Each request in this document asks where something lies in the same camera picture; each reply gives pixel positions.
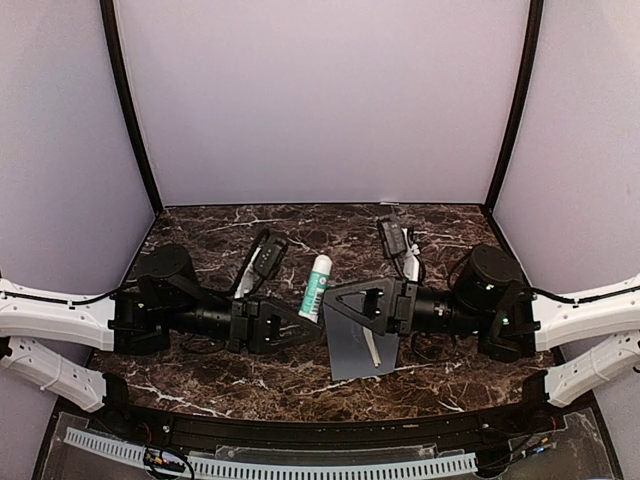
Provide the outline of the beige letter paper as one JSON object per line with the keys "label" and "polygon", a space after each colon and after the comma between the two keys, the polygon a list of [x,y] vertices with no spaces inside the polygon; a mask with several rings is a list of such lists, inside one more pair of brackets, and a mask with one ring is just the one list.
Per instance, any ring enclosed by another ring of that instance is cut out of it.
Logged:
{"label": "beige letter paper", "polygon": [[380,357],[380,354],[379,354],[379,351],[378,351],[378,348],[377,348],[377,345],[376,345],[376,340],[375,340],[375,337],[374,337],[374,333],[370,329],[364,327],[363,328],[363,336],[364,336],[367,348],[369,350],[372,363],[373,363],[375,368],[379,368],[381,363],[382,363],[382,361],[381,361],[381,357]]}

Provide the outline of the grey envelope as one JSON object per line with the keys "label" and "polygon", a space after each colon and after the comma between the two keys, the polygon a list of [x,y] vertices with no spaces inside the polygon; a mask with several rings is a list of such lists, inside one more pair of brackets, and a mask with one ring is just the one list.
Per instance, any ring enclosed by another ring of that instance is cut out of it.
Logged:
{"label": "grey envelope", "polygon": [[397,335],[373,334],[380,360],[376,366],[361,325],[328,306],[323,308],[323,314],[334,382],[394,372],[399,351]]}

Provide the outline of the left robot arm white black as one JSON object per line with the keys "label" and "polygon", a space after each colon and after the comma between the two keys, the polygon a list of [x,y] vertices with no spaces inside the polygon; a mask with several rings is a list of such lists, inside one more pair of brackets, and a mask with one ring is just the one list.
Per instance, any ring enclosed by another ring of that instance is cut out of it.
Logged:
{"label": "left robot arm white black", "polygon": [[1,366],[101,417],[120,436],[141,427],[126,381],[82,367],[42,345],[81,344],[120,355],[169,348],[173,331],[222,342],[240,353],[274,354],[319,339],[321,327],[273,297],[225,296],[203,287],[191,257],[169,244],[146,255],[134,291],[92,298],[1,281]]}

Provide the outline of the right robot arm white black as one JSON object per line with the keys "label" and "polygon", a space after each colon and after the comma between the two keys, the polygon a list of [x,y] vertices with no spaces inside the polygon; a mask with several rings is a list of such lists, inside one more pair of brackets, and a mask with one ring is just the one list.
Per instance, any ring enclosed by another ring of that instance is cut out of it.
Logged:
{"label": "right robot arm white black", "polygon": [[510,413],[521,434],[547,420],[548,403],[564,408],[639,364],[637,276],[560,296],[527,286],[516,259],[484,244],[469,251],[448,290],[385,277],[332,287],[324,304],[378,335],[475,336],[481,354],[503,363],[601,337],[582,355],[524,381],[523,402]]}

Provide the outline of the small electronics board with leds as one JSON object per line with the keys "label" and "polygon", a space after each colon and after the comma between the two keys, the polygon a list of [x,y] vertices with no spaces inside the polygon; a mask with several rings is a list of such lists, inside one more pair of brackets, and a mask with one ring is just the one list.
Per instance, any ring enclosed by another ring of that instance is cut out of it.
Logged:
{"label": "small electronics board with leds", "polygon": [[185,469],[184,463],[172,456],[166,457],[163,451],[146,450],[143,456],[143,464],[150,469],[164,469],[178,472]]}

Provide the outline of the black front table rail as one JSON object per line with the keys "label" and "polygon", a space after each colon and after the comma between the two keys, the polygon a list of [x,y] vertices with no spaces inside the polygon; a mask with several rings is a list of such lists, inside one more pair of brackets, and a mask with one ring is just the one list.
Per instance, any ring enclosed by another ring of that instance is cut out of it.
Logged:
{"label": "black front table rail", "polygon": [[546,404],[516,403],[469,413],[365,422],[272,422],[222,419],[112,404],[89,416],[101,430],[126,440],[182,451],[221,447],[352,450],[431,446],[505,451],[510,440],[557,433],[563,412]]}

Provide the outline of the black right frame post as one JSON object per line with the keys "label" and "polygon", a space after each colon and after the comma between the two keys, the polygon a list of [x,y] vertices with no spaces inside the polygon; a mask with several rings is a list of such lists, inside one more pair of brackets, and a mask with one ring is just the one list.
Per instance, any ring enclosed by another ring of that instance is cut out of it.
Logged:
{"label": "black right frame post", "polygon": [[523,48],[511,107],[494,172],[483,204],[486,216],[492,216],[495,211],[515,148],[533,73],[543,11],[543,0],[531,0],[529,2]]}

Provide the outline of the black frame post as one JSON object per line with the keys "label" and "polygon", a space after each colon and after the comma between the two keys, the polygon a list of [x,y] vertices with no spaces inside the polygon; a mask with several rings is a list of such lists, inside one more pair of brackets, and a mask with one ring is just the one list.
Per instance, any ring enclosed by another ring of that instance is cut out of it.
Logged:
{"label": "black frame post", "polygon": [[523,48],[511,107],[494,172],[483,204],[486,216],[492,216],[495,211],[515,148],[533,73],[543,11],[543,0],[531,0],[529,2]]}
{"label": "black frame post", "polygon": [[116,18],[116,4],[113,0],[100,0],[99,5],[112,76],[126,131],[147,199],[154,215],[158,216],[163,212],[164,205],[152,172],[127,76]]}

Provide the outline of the black left frame post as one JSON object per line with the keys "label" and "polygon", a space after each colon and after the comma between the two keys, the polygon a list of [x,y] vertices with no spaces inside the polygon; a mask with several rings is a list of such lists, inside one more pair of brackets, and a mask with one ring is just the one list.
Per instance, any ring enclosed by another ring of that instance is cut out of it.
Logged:
{"label": "black left frame post", "polygon": [[116,18],[116,4],[113,0],[100,0],[99,5],[112,76],[126,131],[147,199],[154,215],[158,216],[163,212],[164,205],[152,172],[127,76]]}

